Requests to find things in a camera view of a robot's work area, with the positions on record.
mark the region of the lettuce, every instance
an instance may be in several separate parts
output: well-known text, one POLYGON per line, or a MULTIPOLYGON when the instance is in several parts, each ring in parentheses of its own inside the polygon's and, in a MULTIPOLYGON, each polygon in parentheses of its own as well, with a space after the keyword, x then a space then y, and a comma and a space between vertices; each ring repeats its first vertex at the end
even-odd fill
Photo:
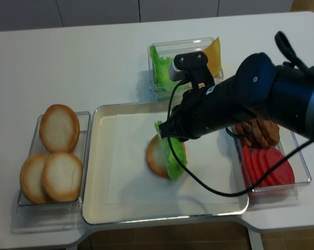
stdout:
MULTIPOLYGON (((178 82, 172 82, 169 78, 169 67, 173 61, 172 57, 159 57, 156 47, 150 47, 150 56, 153 63, 153 72, 155 83, 158 86, 158 91, 172 91, 178 82)), ((185 86, 180 86, 178 89, 184 89, 185 86)))
MULTIPOLYGON (((169 147, 167 138, 161 138, 160 132, 159 132, 159 125, 162 124, 162 121, 155 122, 155 128, 158 133, 159 143, 162 148, 162 150, 165 152, 166 160, 167 160, 167 173, 169 178, 172 181, 176 181, 183 173, 183 168, 178 164, 177 160, 174 158, 173 153, 171 151, 171 148, 169 147)), ((184 166, 187 165, 187 157, 186 153, 184 151, 183 143, 179 142, 175 138, 171 138, 171 143, 173 146, 173 149, 179 158, 179 160, 182 162, 184 166)))

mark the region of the white table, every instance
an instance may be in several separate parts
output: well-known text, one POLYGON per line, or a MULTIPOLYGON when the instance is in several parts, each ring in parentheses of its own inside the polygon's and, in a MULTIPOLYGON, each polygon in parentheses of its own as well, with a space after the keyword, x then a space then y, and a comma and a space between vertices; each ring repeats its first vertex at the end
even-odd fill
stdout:
MULTIPOLYGON (((281 64, 273 38, 279 30, 314 65, 310 12, 0 33, 0 248, 73 245, 101 230, 79 215, 25 221, 16 214, 20 167, 48 106, 63 103, 92 114, 100 105, 151 101, 147 47, 155 42, 219 36, 226 78, 255 52, 281 64)), ((222 219, 258 231, 314 227, 314 145, 303 155, 313 180, 297 198, 265 201, 222 219)))

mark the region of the wooden floor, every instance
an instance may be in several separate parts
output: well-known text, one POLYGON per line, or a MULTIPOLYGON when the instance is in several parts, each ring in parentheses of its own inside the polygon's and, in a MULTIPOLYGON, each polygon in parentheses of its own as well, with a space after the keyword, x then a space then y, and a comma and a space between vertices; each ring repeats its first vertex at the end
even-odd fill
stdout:
MULTIPOLYGON (((291 11, 314 12, 314 0, 294 0, 291 11)), ((314 250, 314 229, 261 234, 265 250, 314 250)), ((250 250, 245 227, 233 222, 104 231, 80 250, 250 250)))

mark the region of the red tomato slice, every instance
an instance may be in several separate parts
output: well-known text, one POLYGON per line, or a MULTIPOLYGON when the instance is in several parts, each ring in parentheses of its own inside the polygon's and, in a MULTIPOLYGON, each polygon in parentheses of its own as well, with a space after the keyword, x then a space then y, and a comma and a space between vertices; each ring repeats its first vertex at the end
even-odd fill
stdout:
MULTIPOLYGON (((266 164, 271 168, 275 165, 278 161, 283 159, 283 155, 275 148, 270 148, 267 150, 266 153, 266 164)), ((295 182, 294 174, 292 167, 288 161, 284 162, 280 165, 274 172, 271 173, 272 179, 278 184, 292 184, 295 182)))
MULTIPOLYGON (((266 153, 267 150, 261 149, 257 155, 257 165, 260 177, 263 176, 270 169, 269 165, 266 164, 266 153)), ((265 178, 264 182, 266 182, 267 186, 277 185, 277 183, 273 180, 271 174, 265 178)))
POLYGON ((253 165, 252 165, 252 160, 250 158, 250 151, 247 146, 243 146, 242 155, 244 157, 245 167, 249 175, 250 183, 253 184, 256 182, 256 175, 253 172, 253 165))
MULTIPOLYGON (((258 153, 259 153, 259 150, 257 149, 253 149, 252 150, 252 154, 251 154, 251 157, 252 157, 252 166, 253 166, 253 172, 256 176, 256 181, 258 181, 262 175, 260 175, 260 171, 259 171, 259 166, 257 164, 257 156, 258 156, 258 153)), ((259 186, 268 186, 266 180, 263 180, 261 182, 261 184, 259 184, 259 186)))

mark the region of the clear plastic container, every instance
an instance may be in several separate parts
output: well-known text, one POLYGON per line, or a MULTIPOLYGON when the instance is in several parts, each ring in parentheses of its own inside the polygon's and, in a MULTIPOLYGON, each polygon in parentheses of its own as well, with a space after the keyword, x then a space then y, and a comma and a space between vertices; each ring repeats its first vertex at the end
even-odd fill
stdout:
MULTIPOLYGON (((20 190, 18 201, 17 201, 17 213, 20 215, 30 215, 30 214, 62 214, 62 213, 75 213, 80 211, 82 207, 82 200, 84 194, 85 187, 85 178, 86 178, 86 170, 87 170, 87 158, 88 158, 88 148, 89 148, 89 138, 90 138, 90 113, 89 112, 78 112, 76 113, 80 134, 78 138, 78 142, 75 148, 71 151, 71 154, 77 156, 80 161, 83 163, 83 172, 80 186, 80 194, 79 197, 75 201, 71 202, 51 202, 47 204, 34 204, 25 198, 24 194, 20 190)), ((32 145, 30 148, 29 156, 36 153, 46 153, 50 154, 49 151, 43 145, 40 136, 40 122, 42 115, 39 116, 36 123, 36 128, 34 131, 34 137, 32 141, 32 145)))
MULTIPOLYGON (((151 46, 155 46, 157 53, 160 57, 174 58, 178 54, 189 53, 194 51, 202 51, 206 47, 208 47, 213 42, 212 37, 202 38, 202 39, 192 39, 192 40, 183 40, 183 41, 174 41, 174 42, 166 42, 166 43, 154 43, 151 46)), ((170 82, 169 84, 163 84, 160 87, 160 84, 155 82, 155 73, 154 73, 154 65, 150 56, 150 47, 147 49, 148 54, 148 66, 149 66, 149 77, 150 77, 150 91, 153 97, 156 97, 159 101, 168 100, 173 87, 178 82, 170 82)), ((214 78, 215 83, 219 83, 223 80, 224 74, 221 70, 217 77, 214 78)), ((182 89, 178 89, 175 92, 174 99, 182 97, 182 94, 191 89, 191 84, 186 84, 182 89)))
MULTIPOLYGON (((282 155, 286 155, 291 150, 298 147, 298 142, 296 140, 295 134, 287 130, 285 128, 281 128, 280 130, 280 136, 281 140, 278 143, 278 145, 275 147, 278 151, 282 153, 282 155)), ((242 147, 243 144, 241 140, 234 139, 236 150, 238 153, 239 161, 242 168, 243 178, 246 187, 251 186, 253 183, 251 183, 248 171, 245 167, 244 163, 244 157, 242 153, 242 147)), ((304 161, 303 155, 301 151, 299 151, 297 154, 292 156, 288 162, 290 163, 293 174, 295 177, 295 183, 294 184, 284 184, 284 185, 275 185, 275 186, 264 186, 264 187, 256 187, 254 188, 251 193, 252 196, 276 196, 276 195, 297 195, 298 188, 304 185, 309 185, 311 182, 311 175, 308 171, 308 168, 306 166, 306 163, 304 161)))

